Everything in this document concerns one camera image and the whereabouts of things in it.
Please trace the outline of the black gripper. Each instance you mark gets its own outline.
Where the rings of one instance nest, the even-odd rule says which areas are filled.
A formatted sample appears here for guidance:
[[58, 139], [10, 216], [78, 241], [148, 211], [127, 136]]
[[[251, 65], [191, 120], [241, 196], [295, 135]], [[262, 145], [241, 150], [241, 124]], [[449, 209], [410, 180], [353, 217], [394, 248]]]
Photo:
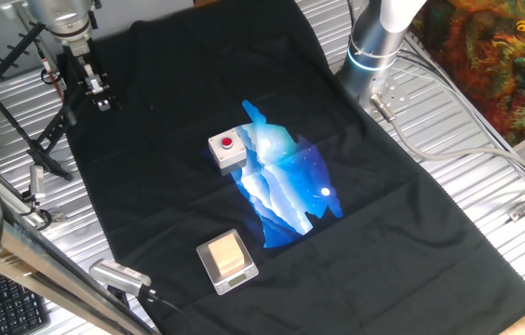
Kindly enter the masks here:
[[96, 61], [91, 44], [66, 45], [63, 50], [73, 68], [68, 70], [66, 76], [64, 115], [69, 124], [75, 126], [87, 104], [83, 87], [87, 87], [87, 94], [100, 111], [109, 110], [112, 103], [109, 86], [101, 78], [101, 66]]

